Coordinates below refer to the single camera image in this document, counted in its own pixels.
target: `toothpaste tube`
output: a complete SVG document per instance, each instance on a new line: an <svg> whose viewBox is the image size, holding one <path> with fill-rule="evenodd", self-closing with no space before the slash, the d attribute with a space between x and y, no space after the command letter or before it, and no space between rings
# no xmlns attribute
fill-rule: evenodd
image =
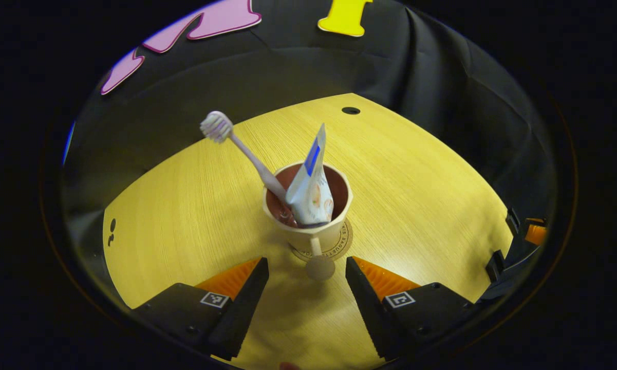
<svg viewBox="0 0 617 370"><path fill-rule="evenodd" d="M306 161L285 194L285 202L301 227L317 227L331 221L333 197L322 166L326 143L327 134L322 124Z"/></svg>

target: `blue label on toothpaste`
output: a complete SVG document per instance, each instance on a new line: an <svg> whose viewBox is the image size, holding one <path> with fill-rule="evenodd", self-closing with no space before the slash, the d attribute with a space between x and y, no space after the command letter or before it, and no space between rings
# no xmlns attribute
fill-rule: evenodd
<svg viewBox="0 0 617 370"><path fill-rule="evenodd" d="M308 176L313 175L313 168L315 168L315 162L317 161L318 154L320 154L320 146L318 146L317 139L315 139L315 141L313 141L313 147L310 148L308 157L306 157L306 161L304 162Z"/></svg>

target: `cup rim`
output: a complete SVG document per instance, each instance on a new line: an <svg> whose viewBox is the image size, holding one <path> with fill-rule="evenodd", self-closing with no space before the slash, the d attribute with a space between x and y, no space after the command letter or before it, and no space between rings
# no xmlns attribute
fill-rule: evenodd
<svg viewBox="0 0 617 370"><path fill-rule="evenodd" d="M283 171L283 170L285 170L285 169L287 169L289 167L295 166L297 164L303 164L303 163L304 163L304 161L297 161L297 162L288 164L287 166L283 166L282 168L277 169L277 171L274 173L274 176L278 175L278 173L280 173L280 171ZM333 225L335 225L337 223L340 223L340 222L345 220L345 216L346 216L346 213L347 213L346 211L349 210L350 204L351 204L351 200L353 199L353 194L351 193L351 187L350 187L349 180L348 180L347 176L344 173L339 171L336 167L334 167L333 165L329 164L328 162L322 162L322 166L327 166L330 169L334 170L345 181L345 186L347 187L347 202L345 203L345 206L343 208L343 212L341 212L336 218L332 219L331 222L329 222L328 224L322 225L320 227L312 227L310 229L299 229L297 227L290 227L288 225L285 225L281 221L277 220L276 217L271 214L271 212L269 211L269 208L267 206L267 200L266 200L268 188L263 187L263 211L282 230L291 231L291 232L301 232L302 234L317 234L318 232L320 232L322 230L325 230L325 229L329 229L329 227L332 227Z"/></svg>

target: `toothbrush handle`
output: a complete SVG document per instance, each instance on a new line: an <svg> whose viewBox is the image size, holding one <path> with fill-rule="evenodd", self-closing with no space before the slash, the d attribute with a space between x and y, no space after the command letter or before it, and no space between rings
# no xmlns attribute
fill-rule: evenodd
<svg viewBox="0 0 617 370"><path fill-rule="evenodd" d="M252 164L254 164L260 178L263 180L263 183L265 183L265 187L273 192L274 195L285 204L285 189L281 183L278 182L278 179L272 175L265 164L263 164L263 162L261 162L244 143L242 143L240 138L235 136L235 133L231 133L230 138L231 141L233 141L233 143L235 143L235 145L247 156L247 158L249 158Z"/></svg>

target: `orange part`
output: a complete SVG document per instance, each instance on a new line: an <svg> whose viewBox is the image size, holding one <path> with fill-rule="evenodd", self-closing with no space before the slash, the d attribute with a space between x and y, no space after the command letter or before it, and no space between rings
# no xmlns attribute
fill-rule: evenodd
<svg viewBox="0 0 617 370"><path fill-rule="evenodd" d="M379 301L384 299L386 295L401 293L420 286L409 279L403 278L394 272L390 272L383 267L379 267L374 263L361 260L359 257L351 256L356 264L361 269L367 281L372 286L372 289L377 293Z"/></svg>
<svg viewBox="0 0 617 370"><path fill-rule="evenodd" d="M240 265L220 272L195 287L207 290L208 292L228 295L228 297L231 297L231 300L234 300L261 258L262 257L259 257L249 262L240 263Z"/></svg>
<svg viewBox="0 0 617 370"><path fill-rule="evenodd" d="M530 225L525 234L525 239L532 244L540 246L544 242L544 239L546 239L546 231L548 231L548 229L543 226Z"/></svg>

